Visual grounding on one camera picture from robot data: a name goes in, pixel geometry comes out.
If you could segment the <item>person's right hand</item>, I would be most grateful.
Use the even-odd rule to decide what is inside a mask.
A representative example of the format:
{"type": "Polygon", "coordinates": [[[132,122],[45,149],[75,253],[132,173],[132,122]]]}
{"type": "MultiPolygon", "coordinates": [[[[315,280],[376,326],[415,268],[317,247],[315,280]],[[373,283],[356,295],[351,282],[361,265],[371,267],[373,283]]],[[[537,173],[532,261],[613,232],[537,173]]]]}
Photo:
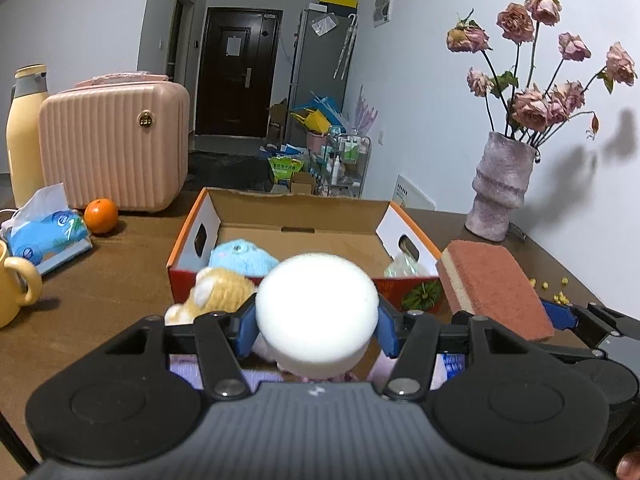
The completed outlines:
{"type": "Polygon", "coordinates": [[[618,480],[640,480],[640,451],[627,453],[616,468],[618,480]]]}

